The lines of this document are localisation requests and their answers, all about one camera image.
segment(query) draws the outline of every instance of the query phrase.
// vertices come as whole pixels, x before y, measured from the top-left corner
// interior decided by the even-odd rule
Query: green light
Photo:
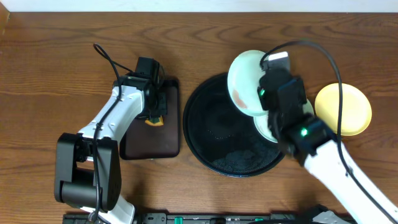
[[[307,129],[305,129],[305,128],[303,128],[303,129],[301,129],[301,136],[306,136],[308,134],[308,130]]]

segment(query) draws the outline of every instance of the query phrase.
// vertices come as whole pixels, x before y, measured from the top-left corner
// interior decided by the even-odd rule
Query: black plate
[[[231,177],[273,168],[284,157],[277,144],[258,133],[253,118],[240,112],[227,89],[227,73],[202,83],[183,113],[185,140],[205,166]]]

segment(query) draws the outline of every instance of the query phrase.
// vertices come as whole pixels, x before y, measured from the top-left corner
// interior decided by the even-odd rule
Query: wood grain surface
[[[308,39],[334,56],[343,82],[370,100],[373,117],[344,142],[358,165],[398,204],[397,14],[299,13],[13,13],[0,42],[0,223],[60,223],[66,212],[53,196],[55,146],[76,133],[109,98],[114,73],[92,48],[135,68],[154,57],[178,77],[181,109],[207,78],[225,72],[250,49],[269,50]],[[336,82],[327,60],[291,47],[292,68],[313,102]],[[122,161],[122,195],[139,211],[269,213],[321,203],[345,209],[297,162],[284,159],[245,179],[202,165],[181,140],[172,159]]]

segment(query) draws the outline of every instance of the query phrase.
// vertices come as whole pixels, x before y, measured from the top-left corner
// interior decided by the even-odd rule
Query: white background
[[[0,0],[0,2],[11,12],[398,12],[398,0]]]

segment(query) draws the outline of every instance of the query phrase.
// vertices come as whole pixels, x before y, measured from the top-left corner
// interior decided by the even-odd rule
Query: yellow plate
[[[315,98],[315,112],[337,133],[338,84],[324,87]],[[343,83],[343,117],[341,135],[353,136],[363,132],[371,122],[372,108],[366,96],[357,88]]]

